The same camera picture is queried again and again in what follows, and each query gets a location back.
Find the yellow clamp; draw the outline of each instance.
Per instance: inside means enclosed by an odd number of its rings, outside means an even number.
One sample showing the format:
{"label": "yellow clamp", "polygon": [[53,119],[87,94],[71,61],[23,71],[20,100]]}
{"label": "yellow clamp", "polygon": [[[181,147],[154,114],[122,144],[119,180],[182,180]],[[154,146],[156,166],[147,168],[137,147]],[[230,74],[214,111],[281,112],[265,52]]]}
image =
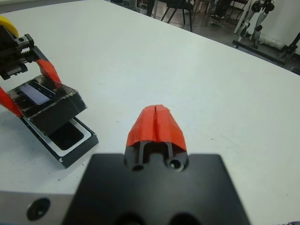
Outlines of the yellow clamp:
{"label": "yellow clamp", "polygon": [[5,26],[5,28],[12,34],[14,34],[17,38],[19,37],[18,30],[16,27],[4,16],[0,15],[0,25]]}

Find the white table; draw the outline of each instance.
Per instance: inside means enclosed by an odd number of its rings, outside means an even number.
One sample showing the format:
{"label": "white table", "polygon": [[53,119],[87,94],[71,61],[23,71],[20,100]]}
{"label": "white table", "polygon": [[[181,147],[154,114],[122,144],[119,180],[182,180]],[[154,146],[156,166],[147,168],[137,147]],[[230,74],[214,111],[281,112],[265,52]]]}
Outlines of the white table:
{"label": "white table", "polygon": [[[0,190],[74,193],[93,153],[123,153],[141,110],[164,104],[189,153],[218,153],[254,225],[300,219],[300,77],[254,56],[105,1],[5,14],[29,33],[89,107],[100,143],[63,169],[0,107]],[[0,81],[6,91],[37,75]]]}

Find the red tape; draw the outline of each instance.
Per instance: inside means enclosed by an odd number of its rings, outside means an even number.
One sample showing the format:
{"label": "red tape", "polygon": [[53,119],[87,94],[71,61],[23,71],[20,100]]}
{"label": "red tape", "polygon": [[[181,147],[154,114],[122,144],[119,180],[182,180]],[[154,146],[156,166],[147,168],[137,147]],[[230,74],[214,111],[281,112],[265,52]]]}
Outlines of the red tape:
{"label": "red tape", "polygon": [[128,134],[126,146],[137,142],[171,142],[187,150],[182,130],[163,105],[145,107]]}

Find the black box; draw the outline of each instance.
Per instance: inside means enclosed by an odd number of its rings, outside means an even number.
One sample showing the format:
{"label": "black box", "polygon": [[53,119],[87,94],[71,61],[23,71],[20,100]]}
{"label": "black box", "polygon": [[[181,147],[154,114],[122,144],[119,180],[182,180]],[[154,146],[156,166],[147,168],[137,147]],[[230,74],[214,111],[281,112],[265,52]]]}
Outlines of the black box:
{"label": "black box", "polygon": [[44,135],[50,135],[86,109],[78,91],[43,75],[10,90],[9,97]]}

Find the screw hole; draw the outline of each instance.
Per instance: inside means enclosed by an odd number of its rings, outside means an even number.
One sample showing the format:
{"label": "screw hole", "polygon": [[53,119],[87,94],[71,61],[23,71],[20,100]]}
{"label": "screw hole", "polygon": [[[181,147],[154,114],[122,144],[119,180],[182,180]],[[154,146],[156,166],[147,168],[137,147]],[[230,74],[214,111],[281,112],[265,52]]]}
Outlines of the screw hole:
{"label": "screw hole", "polygon": [[173,159],[173,160],[170,161],[170,167],[172,169],[177,170],[181,167],[181,162],[177,159]]}
{"label": "screw hole", "polygon": [[201,225],[195,217],[187,213],[176,215],[170,222],[170,225]]}
{"label": "screw hole", "polygon": [[137,214],[127,213],[122,215],[115,224],[116,225],[144,225],[144,222]]}
{"label": "screw hole", "polygon": [[133,168],[132,168],[132,171],[133,172],[138,172],[138,171],[141,171],[143,170],[144,167],[142,165],[135,165]]}
{"label": "screw hole", "polygon": [[40,198],[34,201],[27,210],[27,218],[30,221],[35,221],[42,218],[50,208],[50,200]]}

